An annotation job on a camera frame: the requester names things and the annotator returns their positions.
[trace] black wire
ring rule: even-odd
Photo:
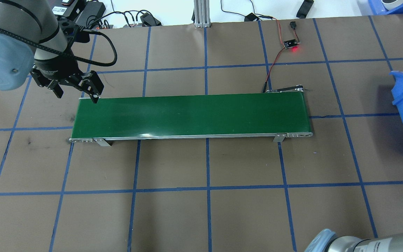
[[[253,3],[253,1],[250,0],[250,2],[251,2],[251,6],[253,6],[253,13],[256,14],[256,11],[254,10],[254,3]]]
[[[222,4],[222,0],[220,0],[220,9],[221,9],[223,12],[226,12],[226,13],[236,14],[236,15],[240,15],[240,16],[245,17],[245,15],[242,15],[242,14],[240,14],[240,13],[224,10],[223,4]]]
[[[142,9],[142,10],[135,10],[135,11],[137,11],[137,12],[138,12],[138,13],[136,13],[136,21],[138,21],[138,15],[139,15],[139,13],[143,14],[143,12],[147,12],[147,13],[149,13],[149,14],[150,14],[150,16],[152,16],[153,21],[155,22],[155,26],[157,26],[157,25],[158,25],[158,24],[156,23],[156,19],[155,19],[155,17],[152,15],[152,13],[151,13],[150,11],[148,11],[148,10],[146,10],[146,9]]]
[[[8,30],[4,30],[4,29],[0,28],[0,33],[3,34],[3,35],[7,35],[7,36],[9,36],[11,38],[14,38],[16,40],[19,40],[19,41],[21,41],[21,42],[23,42],[23,43],[25,43],[27,45],[34,46],[34,47],[36,47],[36,48],[38,48],[40,50],[47,51],[47,52],[53,53],[53,54],[57,54],[59,56],[65,57],[65,58],[74,59],[74,60],[77,60],[77,61],[80,61],[80,62],[85,62],[85,63],[88,63],[88,64],[98,65],[100,67],[110,67],[110,66],[116,64],[116,62],[117,62],[117,52],[116,52],[115,46],[113,45],[113,42],[110,40],[110,38],[107,35],[105,35],[104,33],[99,32],[99,31],[87,30],[86,32],[88,32],[89,34],[101,35],[102,37],[107,39],[107,41],[110,43],[110,46],[111,46],[111,48],[113,50],[113,54],[114,54],[114,59],[113,59],[112,62],[110,62],[110,63],[102,63],[102,62],[95,62],[95,61],[92,61],[90,59],[80,58],[78,56],[74,56],[72,54],[65,53],[63,51],[58,51],[58,50],[55,50],[55,49],[48,48],[46,46],[40,45],[39,43],[36,43],[36,42],[34,42],[32,40],[28,40],[27,38],[21,37],[20,35],[16,35],[15,33],[11,33]]]
[[[99,18],[99,19],[95,19],[95,20],[93,21],[93,23],[92,23],[92,24],[89,24],[88,26],[86,26],[86,28],[87,28],[87,29],[91,29],[91,27],[93,26],[93,24],[98,23],[100,20],[105,19],[107,16],[110,16],[111,14],[123,14],[123,16],[125,17],[125,21],[126,21],[127,24],[128,24],[128,27],[131,27],[131,26],[130,26],[130,22],[128,22],[128,18],[127,18],[127,16],[125,15],[125,13],[127,13],[127,12],[128,12],[128,11],[125,11],[125,12],[120,12],[120,11],[110,12],[110,13],[108,13],[107,15],[102,16],[102,17]]]
[[[110,23],[107,21],[107,19],[104,20],[104,25],[106,29],[110,29]]]
[[[128,11],[124,11],[124,12],[130,14],[130,16],[132,17],[132,21],[133,21],[133,23],[134,23],[134,22],[135,22],[135,19],[134,19],[134,17],[133,17],[133,14],[131,13],[131,11],[133,11],[133,10],[128,10]]]
[[[112,3],[112,9],[113,9],[113,11],[115,11],[115,7],[113,6],[113,0],[110,0],[110,2]]]

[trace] robotic arm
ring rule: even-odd
[[[109,41],[113,62],[93,62],[72,54],[72,44],[89,42],[89,34]],[[95,71],[81,72],[77,60],[109,67],[116,63],[117,54],[106,35],[57,18],[46,0],[0,0],[0,90],[19,88],[30,72],[38,86],[47,87],[58,98],[63,95],[60,85],[66,85],[89,94],[96,103],[104,85]]]

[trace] conveyor belt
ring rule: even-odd
[[[80,99],[72,142],[311,136],[302,91]]]

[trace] metal bracket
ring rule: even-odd
[[[275,136],[275,139],[273,139],[273,142],[282,142],[282,141],[284,141],[286,136],[287,136],[287,134],[277,134]]]
[[[107,142],[103,138],[95,138],[94,141],[97,142],[97,144],[102,147],[110,147],[113,144],[113,141]]]

